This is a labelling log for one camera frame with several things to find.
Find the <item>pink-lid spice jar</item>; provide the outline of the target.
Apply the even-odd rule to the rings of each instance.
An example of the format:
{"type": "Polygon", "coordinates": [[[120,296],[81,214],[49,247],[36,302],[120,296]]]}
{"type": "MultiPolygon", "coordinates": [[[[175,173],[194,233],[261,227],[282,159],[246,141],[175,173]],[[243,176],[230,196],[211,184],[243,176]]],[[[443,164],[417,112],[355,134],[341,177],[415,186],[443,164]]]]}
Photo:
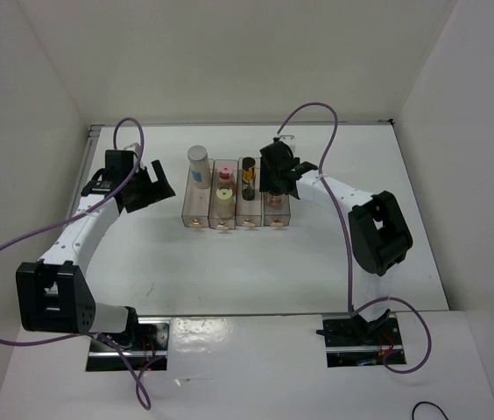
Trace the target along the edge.
{"type": "Polygon", "coordinates": [[[217,167],[217,181],[220,186],[232,187],[235,182],[234,169],[229,164],[221,164],[217,167]]]}

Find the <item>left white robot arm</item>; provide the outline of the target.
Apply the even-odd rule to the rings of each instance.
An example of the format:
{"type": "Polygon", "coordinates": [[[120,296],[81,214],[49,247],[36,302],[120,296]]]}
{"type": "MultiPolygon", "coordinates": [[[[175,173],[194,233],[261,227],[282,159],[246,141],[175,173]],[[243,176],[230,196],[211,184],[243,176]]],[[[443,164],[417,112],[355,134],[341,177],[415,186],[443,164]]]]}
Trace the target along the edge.
{"type": "Polygon", "coordinates": [[[74,213],[57,241],[36,262],[16,271],[22,326],[46,333],[106,333],[118,347],[141,339],[134,308],[95,300],[86,273],[102,238],[121,213],[132,213],[171,198],[161,163],[150,168],[131,150],[107,150],[105,166],[83,187],[74,213]]]}

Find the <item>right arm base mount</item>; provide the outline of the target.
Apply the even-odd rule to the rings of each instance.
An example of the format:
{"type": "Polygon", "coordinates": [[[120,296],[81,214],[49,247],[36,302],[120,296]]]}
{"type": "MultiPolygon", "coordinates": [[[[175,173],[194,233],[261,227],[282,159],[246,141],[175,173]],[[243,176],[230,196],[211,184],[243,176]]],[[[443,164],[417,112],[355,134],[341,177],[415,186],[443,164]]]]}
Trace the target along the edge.
{"type": "Polygon", "coordinates": [[[406,364],[399,322],[394,315],[383,316],[371,326],[361,318],[328,317],[315,333],[324,339],[329,368],[381,366],[385,356],[389,365],[406,364]]]}

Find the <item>yellow-lid spice jar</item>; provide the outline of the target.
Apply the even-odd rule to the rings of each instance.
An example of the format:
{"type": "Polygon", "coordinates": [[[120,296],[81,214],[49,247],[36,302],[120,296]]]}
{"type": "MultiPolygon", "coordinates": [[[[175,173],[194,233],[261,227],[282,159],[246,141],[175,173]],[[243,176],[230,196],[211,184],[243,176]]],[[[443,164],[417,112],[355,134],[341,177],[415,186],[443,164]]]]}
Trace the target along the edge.
{"type": "Polygon", "coordinates": [[[219,219],[231,219],[235,214],[235,194],[227,186],[219,187],[215,192],[215,214],[219,219]]]}

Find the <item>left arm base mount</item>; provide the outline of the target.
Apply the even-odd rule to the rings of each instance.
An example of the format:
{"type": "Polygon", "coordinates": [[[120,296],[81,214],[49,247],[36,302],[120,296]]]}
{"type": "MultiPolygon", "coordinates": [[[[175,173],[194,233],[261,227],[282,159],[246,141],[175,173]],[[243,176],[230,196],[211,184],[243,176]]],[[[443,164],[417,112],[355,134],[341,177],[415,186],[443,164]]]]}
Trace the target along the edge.
{"type": "MultiPolygon", "coordinates": [[[[147,371],[166,371],[167,353],[171,331],[171,320],[159,317],[139,317],[139,328],[135,338],[110,336],[136,373],[142,368],[147,371]]],[[[115,348],[105,339],[93,338],[88,349],[87,372],[119,372],[126,366],[115,348]]]]}

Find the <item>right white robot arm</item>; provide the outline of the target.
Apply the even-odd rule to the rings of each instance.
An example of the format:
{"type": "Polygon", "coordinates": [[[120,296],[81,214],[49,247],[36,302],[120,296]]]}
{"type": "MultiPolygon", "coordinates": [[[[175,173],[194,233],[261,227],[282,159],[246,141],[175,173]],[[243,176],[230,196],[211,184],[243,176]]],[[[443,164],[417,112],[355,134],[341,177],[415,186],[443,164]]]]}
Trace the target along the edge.
{"type": "Polygon", "coordinates": [[[413,238],[393,193],[373,194],[322,172],[321,164],[301,161],[279,138],[260,150],[260,189],[290,195],[336,214],[347,250],[350,333],[371,343],[389,315],[393,268],[406,259],[413,238]]]}

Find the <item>white-lid red-label spice jar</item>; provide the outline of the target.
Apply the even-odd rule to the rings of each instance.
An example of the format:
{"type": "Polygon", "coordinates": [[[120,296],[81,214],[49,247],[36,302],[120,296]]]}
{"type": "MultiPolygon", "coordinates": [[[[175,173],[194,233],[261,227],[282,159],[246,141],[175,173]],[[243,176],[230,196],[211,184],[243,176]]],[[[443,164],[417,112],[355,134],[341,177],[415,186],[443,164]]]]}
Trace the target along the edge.
{"type": "Polygon", "coordinates": [[[273,207],[273,208],[278,208],[283,205],[285,199],[284,194],[277,194],[273,192],[266,192],[265,193],[265,204],[268,207],[273,207]]]}

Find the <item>tall silver-lid blue-label spice jar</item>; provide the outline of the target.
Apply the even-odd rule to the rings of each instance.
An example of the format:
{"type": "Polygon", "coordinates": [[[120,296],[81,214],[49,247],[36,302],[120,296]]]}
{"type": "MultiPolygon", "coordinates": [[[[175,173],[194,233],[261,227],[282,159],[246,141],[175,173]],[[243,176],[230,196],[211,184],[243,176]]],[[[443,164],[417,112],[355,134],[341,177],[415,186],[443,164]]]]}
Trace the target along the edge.
{"type": "Polygon", "coordinates": [[[187,158],[194,185],[199,189],[209,188],[211,174],[207,149],[201,145],[194,145],[187,151],[187,158]]]}

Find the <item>black-cap gold-band pepper bottle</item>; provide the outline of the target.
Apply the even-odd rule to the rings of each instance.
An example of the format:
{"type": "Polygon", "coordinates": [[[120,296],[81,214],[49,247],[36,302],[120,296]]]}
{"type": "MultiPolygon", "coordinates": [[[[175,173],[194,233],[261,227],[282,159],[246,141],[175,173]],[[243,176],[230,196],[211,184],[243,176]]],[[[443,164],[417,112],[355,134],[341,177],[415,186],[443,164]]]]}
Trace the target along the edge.
{"type": "Polygon", "coordinates": [[[256,161],[253,157],[242,160],[242,197],[246,201],[255,198],[256,161]]]}

